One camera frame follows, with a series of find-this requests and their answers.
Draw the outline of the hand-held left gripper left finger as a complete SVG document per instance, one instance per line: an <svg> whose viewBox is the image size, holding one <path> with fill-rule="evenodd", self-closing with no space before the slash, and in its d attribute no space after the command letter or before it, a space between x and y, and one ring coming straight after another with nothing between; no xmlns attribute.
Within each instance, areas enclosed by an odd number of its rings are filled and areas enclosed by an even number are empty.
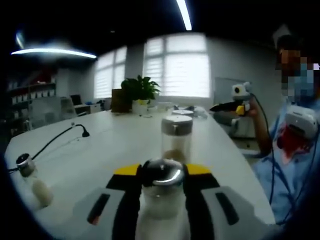
<svg viewBox="0 0 320 240"><path fill-rule="evenodd" d="M134 240L142 193L142 165L116 169L104 188L75 205L76 240Z"/></svg>

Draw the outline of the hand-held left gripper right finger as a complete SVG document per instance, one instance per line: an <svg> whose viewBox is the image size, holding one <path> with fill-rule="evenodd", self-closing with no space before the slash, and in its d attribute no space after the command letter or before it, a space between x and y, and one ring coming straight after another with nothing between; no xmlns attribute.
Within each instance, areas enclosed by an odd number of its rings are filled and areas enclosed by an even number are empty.
<svg viewBox="0 0 320 240"><path fill-rule="evenodd" d="M221 186L203 165L183 167L183 192L192 240L262 240L271 225L254 206L228 186Z"/></svg>

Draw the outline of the person's right hand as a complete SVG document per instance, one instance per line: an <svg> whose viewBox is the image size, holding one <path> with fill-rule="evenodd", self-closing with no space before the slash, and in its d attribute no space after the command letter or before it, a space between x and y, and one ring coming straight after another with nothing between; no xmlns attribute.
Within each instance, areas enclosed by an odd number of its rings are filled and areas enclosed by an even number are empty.
<svg viewBox="0 0 320 240"><path fill-rule="evenodd" d="M261 116L261 108L255 98L252 98L249 101L249 110L247 111L246 116L252 119L256 119Z"/></svg>

